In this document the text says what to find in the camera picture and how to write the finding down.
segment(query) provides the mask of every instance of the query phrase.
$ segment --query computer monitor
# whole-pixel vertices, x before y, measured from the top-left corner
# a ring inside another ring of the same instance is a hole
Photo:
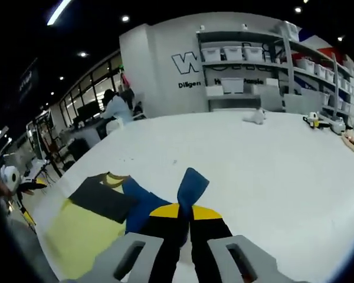
[[[95,114],[101,112],[99,103],[93,101],[91,103],[85,104],[84,106],[77,109],[78,116],[81,121],[85,121],[92,118]]]

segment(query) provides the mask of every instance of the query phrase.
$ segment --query white shirt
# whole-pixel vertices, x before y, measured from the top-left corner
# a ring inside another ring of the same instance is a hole
[[[119,97],[114,96],[112,100],[106,106],[105,112],[100,115],[101,118],[109,119],[114,117],[115,119],[121,118],[123,124],[131,122],[133,120],[132,113],[126,102]]]

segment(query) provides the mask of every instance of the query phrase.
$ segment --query black ceiling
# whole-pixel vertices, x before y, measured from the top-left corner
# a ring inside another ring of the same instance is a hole
[[[60,1],[0,2],[0,128],[23,132],[40,106],[57,102],[86,71],[119,48],[120,34],[142,23],[155,24],[188,14],[214,11],[248,12],[285,19],[313,31],[354,59],[354,1],[303,0],[231,2],[134,2],[72,0],[53,26],[46,23]],[[294,7],[303,12],[295,14]],[[130,22],[120,17],[129,15]],[[345,35],[339,43],[337,37]],[[90,55],[77,56],[80,51]],[[18,104],[20,77],[36,59],[40,88]]]

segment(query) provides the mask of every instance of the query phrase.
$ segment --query glass wall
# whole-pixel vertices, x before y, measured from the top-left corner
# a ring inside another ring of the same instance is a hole
[[[73,119],[78,115],[77,109],[85,104],[98,101],[101,111],[104,110],[102,99],[105,91],[119,89],[121,65],[120,54],[114,55],[78,81],[76,86],[65,95],[60,102],[60,108],[67,127],[72,125]]]

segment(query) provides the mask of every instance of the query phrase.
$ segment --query white table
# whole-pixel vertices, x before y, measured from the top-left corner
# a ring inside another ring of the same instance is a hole
[[[42,232],[63,195],[87,176],[130,174],[145,189],[176,202],[183,174],[193,167],[210,181],[197,204],[219,212],[234,235],[274,256],[292,279],[330,279],[354,248],[354,153],[329,129],[312,130],[299,115],[267,113],[262,126],[243,122],[244,115],[249,114],[167,116],[114,131],[48,190],[35,210],[47,258]],[[198,282],[187,248],[174,282]]]

